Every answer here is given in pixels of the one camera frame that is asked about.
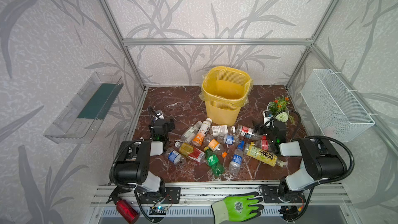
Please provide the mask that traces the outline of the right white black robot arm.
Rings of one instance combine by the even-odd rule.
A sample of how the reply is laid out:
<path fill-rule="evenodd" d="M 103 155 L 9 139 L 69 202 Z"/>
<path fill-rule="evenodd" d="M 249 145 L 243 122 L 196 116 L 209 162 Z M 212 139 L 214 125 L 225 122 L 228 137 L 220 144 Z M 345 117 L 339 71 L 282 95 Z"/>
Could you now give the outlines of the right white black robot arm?
<path fill-rule="evenodd" d="M 355 166 L 351 150 L 343 142 L 328 136 L 306 136 L 278 142 L 276 147 L 283 157 L 302 158 L 299 170 L 280 180 L 277 190 L 280 197 L 341 181 L 353 172 Z"/>

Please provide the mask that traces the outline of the small clear bottle blue label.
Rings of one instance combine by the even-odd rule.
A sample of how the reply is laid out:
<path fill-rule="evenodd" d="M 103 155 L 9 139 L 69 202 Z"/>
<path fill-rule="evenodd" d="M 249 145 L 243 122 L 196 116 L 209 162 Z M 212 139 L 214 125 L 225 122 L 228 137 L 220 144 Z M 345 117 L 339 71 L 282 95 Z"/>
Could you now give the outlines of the small clear bottle blue label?
<path fill-rule="evenodd" d="M 219 136 L 217 138 L 217 142 L 220 144 L 237 146 L 239 144 L 239 137 L 238 137 L 238 135 L 225 134 L 225 135 Z"/>

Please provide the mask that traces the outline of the orange white milk tea bottle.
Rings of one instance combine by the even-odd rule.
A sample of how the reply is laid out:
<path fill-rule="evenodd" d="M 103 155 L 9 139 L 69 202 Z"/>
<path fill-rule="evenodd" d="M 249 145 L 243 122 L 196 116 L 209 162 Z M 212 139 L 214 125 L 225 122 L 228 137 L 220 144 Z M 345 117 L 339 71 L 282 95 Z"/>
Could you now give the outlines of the orange white milk tea bottle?
<path fill-rule="evenodd" d="M 193 139 L 192 143 L 194 146 L 201 147 L 205 136 L 208 134 L 209 129 L 212 124 L 212 119 L 207 118 L 201 125 L 196 137 Z"/>

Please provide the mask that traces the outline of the yellow red label tea bottle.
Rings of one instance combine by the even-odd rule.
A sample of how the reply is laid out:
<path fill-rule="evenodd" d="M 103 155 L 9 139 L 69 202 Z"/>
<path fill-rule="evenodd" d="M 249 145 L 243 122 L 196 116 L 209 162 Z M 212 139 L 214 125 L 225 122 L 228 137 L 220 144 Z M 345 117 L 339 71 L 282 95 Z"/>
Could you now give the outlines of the yellow red label tea bottle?
<path fill-rule="evenodd" d="M 205 153 L 198 148 L 184 143 L 184 142 L 175 142 L 175 148 L 177 148 L 178 152 L 181 153 L 183 156 L 195 161 L 198 164 L 202 164 L 205 159 Z"/>

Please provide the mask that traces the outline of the clear bottle blue label left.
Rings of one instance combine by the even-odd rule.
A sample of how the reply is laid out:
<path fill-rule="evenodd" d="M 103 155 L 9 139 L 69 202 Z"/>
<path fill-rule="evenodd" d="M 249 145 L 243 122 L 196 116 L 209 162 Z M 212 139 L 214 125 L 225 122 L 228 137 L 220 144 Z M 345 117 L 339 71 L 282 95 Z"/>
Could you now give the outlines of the clear bottle blue label left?
<path fill-rule="evenodd" d="M 168 148 L 164 154 L 165 158 L 174 164 L 178 169 L 182 169 L 186 164 L 185 157 L 174 148 Z"/>

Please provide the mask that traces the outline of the clear bottle orange label cap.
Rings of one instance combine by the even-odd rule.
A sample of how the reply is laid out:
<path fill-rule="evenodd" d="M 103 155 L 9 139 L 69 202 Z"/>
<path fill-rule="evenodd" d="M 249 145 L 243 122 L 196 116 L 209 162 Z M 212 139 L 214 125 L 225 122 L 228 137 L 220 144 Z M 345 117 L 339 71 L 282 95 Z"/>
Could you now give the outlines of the clear bottle orange label cap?
<path fill-rule="evenodd" d="M 224 146 L 219 143 L 212 135 L 208 134 L 205 136 L 203 141 L 204 147 L 208 147 L 215 154 L 225 158 L 227 156 L 227 152 L 225 151 Z"/>

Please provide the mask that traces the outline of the clear bottle red white label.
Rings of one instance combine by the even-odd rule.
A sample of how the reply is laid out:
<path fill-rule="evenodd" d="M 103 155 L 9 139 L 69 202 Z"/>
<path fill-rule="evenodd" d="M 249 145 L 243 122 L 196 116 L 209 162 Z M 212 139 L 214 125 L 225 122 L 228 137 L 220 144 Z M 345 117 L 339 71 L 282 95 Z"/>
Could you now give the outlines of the clear bottle red white label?
<path fill-rule="evenodd" d="M 261 135 L 258 132 L 255 132 L 254 129 L 243 126 L 243 125 L 239 125 L 237 127 L 237 135 L 253 140 L 253 141 L 257 141 L 261 139 Z"/>

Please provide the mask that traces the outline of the green black work glove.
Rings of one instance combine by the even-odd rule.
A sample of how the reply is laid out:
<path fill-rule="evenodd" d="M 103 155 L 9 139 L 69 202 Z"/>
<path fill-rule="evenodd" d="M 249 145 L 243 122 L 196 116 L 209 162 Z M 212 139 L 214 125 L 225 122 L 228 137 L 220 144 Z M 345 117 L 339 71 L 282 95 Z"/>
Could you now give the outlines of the green black work glove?
<path fill-rule="evenodd" d="M 224 221 L 246 222 L 259 217 L 264 206 L 261 204 L 263 197 L 258 192 L 233 195 L 211 205 L 215 224 Z"/>

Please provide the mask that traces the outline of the green soda bottle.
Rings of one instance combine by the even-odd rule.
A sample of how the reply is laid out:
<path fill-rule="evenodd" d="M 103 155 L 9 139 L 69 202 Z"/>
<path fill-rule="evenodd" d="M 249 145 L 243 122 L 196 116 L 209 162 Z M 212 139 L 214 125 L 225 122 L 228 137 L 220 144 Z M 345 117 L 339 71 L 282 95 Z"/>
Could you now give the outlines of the green soda bottle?
<path fill-rule="evenodd" d="M 205 158 L 208 166 L 215 177 L 221 176 L 225 170 L 223 165 L 219 162 L 217 155 L 208 147 L 204 147 Z"/>

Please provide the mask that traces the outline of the clear bottle red label yellow cap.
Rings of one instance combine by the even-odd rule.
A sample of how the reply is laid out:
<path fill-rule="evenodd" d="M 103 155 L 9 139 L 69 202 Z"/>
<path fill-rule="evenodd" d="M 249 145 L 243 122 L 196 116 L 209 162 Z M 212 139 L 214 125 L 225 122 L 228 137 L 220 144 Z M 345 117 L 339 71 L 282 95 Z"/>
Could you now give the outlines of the clear bottle red label yellow cap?
<path fill-rule="evenodd" d="M 258 147 L 262 150 L 271 151 L 271 145 L 268 142 L 267 136 L 263 135 L 261 138 L 255 142 L 251 142 L 251 145 Z"/>

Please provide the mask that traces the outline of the clear bottle white green label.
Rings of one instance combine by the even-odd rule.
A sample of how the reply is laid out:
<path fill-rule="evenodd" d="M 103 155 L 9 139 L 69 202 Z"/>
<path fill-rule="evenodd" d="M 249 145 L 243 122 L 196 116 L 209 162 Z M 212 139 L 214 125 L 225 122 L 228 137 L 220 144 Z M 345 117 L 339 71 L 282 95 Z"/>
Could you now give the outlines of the clear bottle white green label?
<path fill-rule="evenodd" d="M 201 121 L 198 121 L 195 125 L 192 125 L 185 131 L 185 133 L 181 136 L 181 141 L 185 143 L 191 143 L 192 140 L 196 137 L 200 127 L 202 125 Z"/>

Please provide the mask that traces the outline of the white pot artificial flowers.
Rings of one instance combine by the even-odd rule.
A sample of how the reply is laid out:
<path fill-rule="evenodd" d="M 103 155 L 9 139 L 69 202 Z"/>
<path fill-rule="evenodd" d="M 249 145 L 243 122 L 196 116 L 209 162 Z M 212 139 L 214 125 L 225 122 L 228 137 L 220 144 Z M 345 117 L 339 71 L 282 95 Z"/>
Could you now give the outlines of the white pot artificial flowers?
<path fill-rule="evenodd" d="M 278 113 L 285 111 L 288 109 L 288 105 L 290 104 L 290 100 L 287 96 L 276 97 L 274 101 L 269 102 L 266 111 L 270 111 L 272 116 L 277 115 Z M 284 112 L 279 114 L 276 117 L 276 120 L 287 123 L 290 121 L 292 124 L 295 124 L 295 119 L 288 112 Z"/>

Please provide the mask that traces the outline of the tall clear bottle blue cap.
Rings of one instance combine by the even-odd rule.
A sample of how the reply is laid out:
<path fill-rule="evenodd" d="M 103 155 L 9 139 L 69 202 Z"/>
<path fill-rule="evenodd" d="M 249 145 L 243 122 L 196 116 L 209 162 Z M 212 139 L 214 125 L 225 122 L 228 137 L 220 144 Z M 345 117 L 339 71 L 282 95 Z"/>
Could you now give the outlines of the tall clear bottle blue cap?
<path fill-rule="evenodd" d="M 234 155 L 229 164 L 229 172 L 234 176 L 236 176 L 240 171 L 244 156 L 244 148 L 245 148 L 245 142 L 240 141 L 237 148 L 234 151 Z"/>

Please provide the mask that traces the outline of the yellow plastic bin liner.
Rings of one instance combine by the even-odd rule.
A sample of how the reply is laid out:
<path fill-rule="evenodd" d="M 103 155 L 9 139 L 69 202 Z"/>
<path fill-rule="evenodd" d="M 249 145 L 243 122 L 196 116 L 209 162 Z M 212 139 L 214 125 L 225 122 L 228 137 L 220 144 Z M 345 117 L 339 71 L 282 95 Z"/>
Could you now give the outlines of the yellow plastic bin liner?
<path fill-rule="evenodd" d="M 253 87 L 252 78 L 239 69 L 217 66 L 202 77 L 200 98 L 205 102 L 243 107 Z"/>

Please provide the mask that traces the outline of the square clear bottle white label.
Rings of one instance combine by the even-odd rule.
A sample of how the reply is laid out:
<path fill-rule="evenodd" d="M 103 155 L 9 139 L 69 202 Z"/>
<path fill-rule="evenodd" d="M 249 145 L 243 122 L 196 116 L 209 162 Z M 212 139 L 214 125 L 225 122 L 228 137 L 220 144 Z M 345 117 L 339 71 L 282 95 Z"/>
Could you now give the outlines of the square clear bottle white label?
<path fill-rule="evenodd" d="M 235 132 L 236 132 L 236 127 L 228 125 L 213 125 L 210 130 L 210 134 L 213 137 L 224 136 L 226 134 L 232 135 Z"/>

